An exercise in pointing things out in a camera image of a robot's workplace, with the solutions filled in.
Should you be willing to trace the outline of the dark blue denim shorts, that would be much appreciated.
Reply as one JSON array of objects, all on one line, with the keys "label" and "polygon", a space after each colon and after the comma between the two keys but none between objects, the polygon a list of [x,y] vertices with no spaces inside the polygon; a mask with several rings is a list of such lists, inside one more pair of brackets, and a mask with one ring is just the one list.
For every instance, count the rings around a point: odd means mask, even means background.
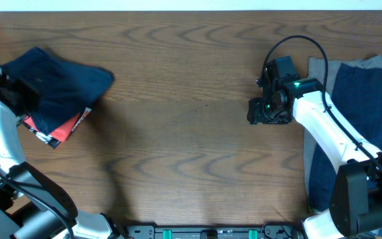
[{"label": "dark blue denim shorts", "polygon": [[3,70],[38,92],[40,99],[31,117],[45,134],[92,106],[114,81],[113,74],[103,68],[62,60],[38,47],[5,63]]}]

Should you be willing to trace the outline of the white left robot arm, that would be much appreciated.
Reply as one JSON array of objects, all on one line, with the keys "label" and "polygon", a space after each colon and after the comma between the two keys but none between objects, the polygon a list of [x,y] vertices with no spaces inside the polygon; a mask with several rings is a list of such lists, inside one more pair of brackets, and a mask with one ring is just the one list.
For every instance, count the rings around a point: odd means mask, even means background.
[{"label": "white left robot arm", "polygon": [[38,92],[0,66],[0,238],[119,238],[110,217],[76,208],[68,193],[29,164],[17,126]]}]

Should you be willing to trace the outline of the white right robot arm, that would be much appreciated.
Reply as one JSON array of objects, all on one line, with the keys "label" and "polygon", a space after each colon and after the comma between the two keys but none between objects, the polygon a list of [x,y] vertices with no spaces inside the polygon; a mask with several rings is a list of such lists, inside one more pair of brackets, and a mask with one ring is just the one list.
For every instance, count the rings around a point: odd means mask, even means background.
[{"label": "white right robot arm", "polygon": [[249,101],[251,124],[301,124],[330,160],[336,180],[329,206],[305,219],[305,238],[349,238],[382,228],[382,151],[338,111],[321,83],[261,77],[260,98]]}]

